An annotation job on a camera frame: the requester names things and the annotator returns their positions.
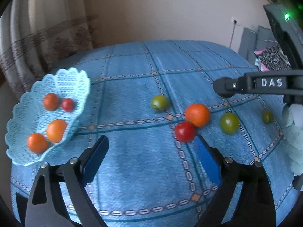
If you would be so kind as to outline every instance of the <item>light blue plastic basket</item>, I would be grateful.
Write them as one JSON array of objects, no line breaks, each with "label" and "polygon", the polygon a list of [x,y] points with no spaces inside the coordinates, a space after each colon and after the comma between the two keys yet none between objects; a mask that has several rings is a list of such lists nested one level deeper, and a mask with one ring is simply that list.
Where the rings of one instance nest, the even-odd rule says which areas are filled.
[{"label": "light blue plastic basket", "polygon": [[[52,155],[55,147],[67,142],[74,135],[78,117],[83,112],[90,91],[90,79],[85,71],[78,72],[76,68],[60,69],[56,75],[47,74],[42,81],[37,81],[30,92],[24,93],[13,109],[13,118],[7,122],[5,142],[9,147],[6,151],[13,164],[29,166]],[[43,107],[43,98],[48,93],[55,93],[60,100],[72,98],[76,102],[73,112],[65,112],[61,106],[55,111],[47,111]],[[68,123],[61,142],[49,142],[49,149],[43,154],[32,153],[27,147],[27,138],[32,133],[41,133],[45,137],[47,126],[56,119]]]}]

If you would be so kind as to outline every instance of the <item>wall socket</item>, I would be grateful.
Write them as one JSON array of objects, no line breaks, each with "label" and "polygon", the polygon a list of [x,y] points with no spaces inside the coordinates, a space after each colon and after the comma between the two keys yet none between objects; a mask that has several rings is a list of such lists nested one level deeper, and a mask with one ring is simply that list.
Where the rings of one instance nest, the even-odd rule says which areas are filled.
[{"label": "wall socket", "polygon": [[238,18],[237,17],[235,17],[235,16],[233,16],[233,17],[231,17],[231,22],[234,24],[234,21],[237,21],[237,26],[240,26],[241,25],[241,23],[240,23],[240,21],[238,20]]}]

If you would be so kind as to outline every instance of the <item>beige wall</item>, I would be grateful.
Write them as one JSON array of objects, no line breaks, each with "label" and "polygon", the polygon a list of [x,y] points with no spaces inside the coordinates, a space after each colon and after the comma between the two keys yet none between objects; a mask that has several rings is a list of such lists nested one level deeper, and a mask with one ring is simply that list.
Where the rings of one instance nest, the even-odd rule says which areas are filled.
[{"label": "beige wall", "polygon": [[157,39],[206,40],[229,46],[233,24],[239,19],[232,49],[238,51],[244,27],[269,27],[266,0],[85,0],[89,13],[97,11],[104,45]]},{"label": "beige wall", "polygon": [[11,159],[6,155],[7,145],[4,141],[6,123],[13,118],[13,107],[18,103],[11,88],[5,82],[0,87],[0,195],[7,206],[12,209],[10,193]]}]

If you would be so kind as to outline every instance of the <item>orange fruit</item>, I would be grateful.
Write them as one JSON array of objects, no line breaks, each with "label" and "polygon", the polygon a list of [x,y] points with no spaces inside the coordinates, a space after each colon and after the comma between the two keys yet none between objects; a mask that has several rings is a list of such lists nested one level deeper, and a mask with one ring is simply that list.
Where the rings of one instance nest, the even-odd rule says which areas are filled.
[{"label": "orange fruit", "polygon": [[59,98],[55,93],[47,94],[43,99],[43,106],[48,111],[54,111],[59,106]]},{"label": "orange fruit", "polygon": [[40,133],[31,134],[27,139],[27,146],[30,151],[36,154],[41,154],[48,149],[48,143]]},{"label": "orange fruit", "polygon": [[209,122],[210,111],[205,105],[194,103],[185,110],[185,119],[194,126],[201,128]]},{"label": "orange fruit", "polygon": [[64,120],[54,120],[46,130],[46,136],[51,142],[60,142],[63,138],[67,123]]}]

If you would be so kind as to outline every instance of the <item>blue plaid tablecloth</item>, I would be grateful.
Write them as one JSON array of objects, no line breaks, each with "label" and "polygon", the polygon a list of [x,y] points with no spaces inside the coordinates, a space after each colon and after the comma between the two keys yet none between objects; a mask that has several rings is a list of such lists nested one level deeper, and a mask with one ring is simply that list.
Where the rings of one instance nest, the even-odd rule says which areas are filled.
[{"label": "blue plaid tablecloth", "polygon": [[[59,62],[52,72],[70,67],[87,72],[91,92],[75,136],[47,161],[51,165],[66,163],[93,146],[100,135],[109,138],[109,151],[94,181],[86,187],[108,226],[194,226],[205,211],[217,187],[208,180],[193,144],[180,143],[173,135],[192,103],[203,103],[211,111],[210,124],[198,130],[210,146],[239,163],[263,162],[278,224],[293,207],[297,192],[284,153],[282,97],[235,95],[223,99],[213,91],[214,80],[255,70],[231,49],[202,41],[128,43],[77,53]],[[160,93],[169,98],[171,107],[158,114],[150,108],[150,100]],[[262,121],[265,109],[275,117],[270,125]],[[225,135],[219,128],[225,112],[240,119],[240,129],[234,135]],[[15,194],[29,195],[38,168],[12,166],[12,203],[17,218]],[[240,190],[238,184],[225,221],[232,216]],[[63,183],[62,193],[70,216],[78,221]]]}]

